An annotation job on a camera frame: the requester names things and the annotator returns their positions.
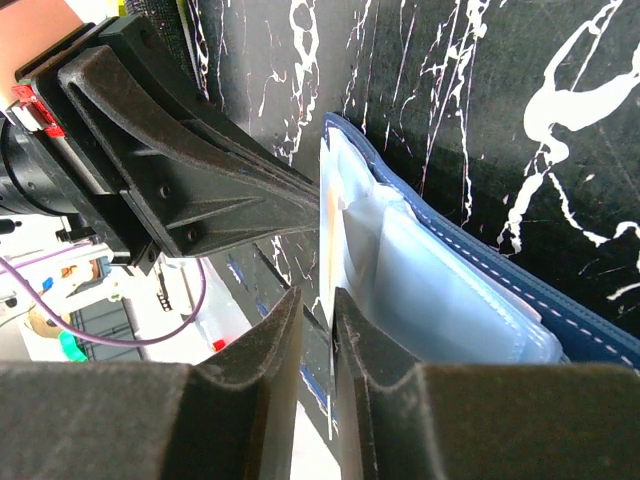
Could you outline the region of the brown orange card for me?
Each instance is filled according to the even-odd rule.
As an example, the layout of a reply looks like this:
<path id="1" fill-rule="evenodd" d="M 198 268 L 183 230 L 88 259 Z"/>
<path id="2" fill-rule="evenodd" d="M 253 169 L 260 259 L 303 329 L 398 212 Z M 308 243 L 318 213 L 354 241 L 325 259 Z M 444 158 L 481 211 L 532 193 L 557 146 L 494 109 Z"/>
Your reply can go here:
<path id="1" fill-rule="evenodd" d="M 329 370 L 330 393 L 328 394 L 328 433 L 333 439 L 333 420 L 335 408 L 331 400 L 337 399 L 334 393 L 334 341 L 336 289 L 342 287 L 346 278 L 344 268 L 344 221 L 343 210 L 344 184 L 338 170 L 338 160 L 331 153 L 328 142 L 320 143 L 320 282 L 319 294 L 322 309 L 329 326 Z"/>

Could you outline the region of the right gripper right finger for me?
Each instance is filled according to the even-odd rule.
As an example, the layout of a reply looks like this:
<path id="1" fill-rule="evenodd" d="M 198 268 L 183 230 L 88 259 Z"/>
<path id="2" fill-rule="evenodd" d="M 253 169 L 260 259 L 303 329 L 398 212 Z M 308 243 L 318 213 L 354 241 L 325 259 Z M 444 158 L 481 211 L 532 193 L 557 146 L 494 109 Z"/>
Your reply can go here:
<path id="1" fill-rule="evenodd" d="M 611 364 L 420 361 L 335 292 L 345 479 L 635 479 L 639 379 Z"/>

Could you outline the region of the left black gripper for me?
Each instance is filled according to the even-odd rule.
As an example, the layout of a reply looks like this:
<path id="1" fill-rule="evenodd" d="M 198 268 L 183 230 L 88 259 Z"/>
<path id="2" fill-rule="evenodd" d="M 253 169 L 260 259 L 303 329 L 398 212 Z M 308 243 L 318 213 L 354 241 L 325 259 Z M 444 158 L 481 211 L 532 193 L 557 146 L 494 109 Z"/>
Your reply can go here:
<path id="1" fill-rule="evenodd" d="M 62 218 L 61 242 L 149 272 L 153 240 L 196 257 L 318 225 L 313 182 L 207 100 L 143 16 L 73 31 L 16 68 L 10 92 L 1 212 Z"/>

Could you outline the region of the navy blue card holder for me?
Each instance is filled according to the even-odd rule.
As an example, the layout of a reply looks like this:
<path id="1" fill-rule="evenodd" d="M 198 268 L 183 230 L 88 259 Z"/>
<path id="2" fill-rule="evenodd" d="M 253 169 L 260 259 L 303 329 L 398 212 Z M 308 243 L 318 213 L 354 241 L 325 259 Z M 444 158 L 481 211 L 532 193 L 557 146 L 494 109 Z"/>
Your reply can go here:
<path id="1" fill-rule="evenodd" d="M 342 287 L 422 360 L 639 367 L 639 342 L 430 207 L 364 134 L 328 113 L 321 140 L 344 184 Z"/>

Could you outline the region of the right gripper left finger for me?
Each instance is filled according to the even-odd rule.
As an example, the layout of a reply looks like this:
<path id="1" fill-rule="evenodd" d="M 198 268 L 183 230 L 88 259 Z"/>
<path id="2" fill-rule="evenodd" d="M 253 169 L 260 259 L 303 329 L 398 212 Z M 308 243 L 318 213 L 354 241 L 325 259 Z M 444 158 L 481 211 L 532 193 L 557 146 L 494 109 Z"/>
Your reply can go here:
<path id="1" fill-rule="evenodd" d="M 5 362 L 5 479 L 285 479 L 302 300 L 292 288 L 208 360 Z"/>

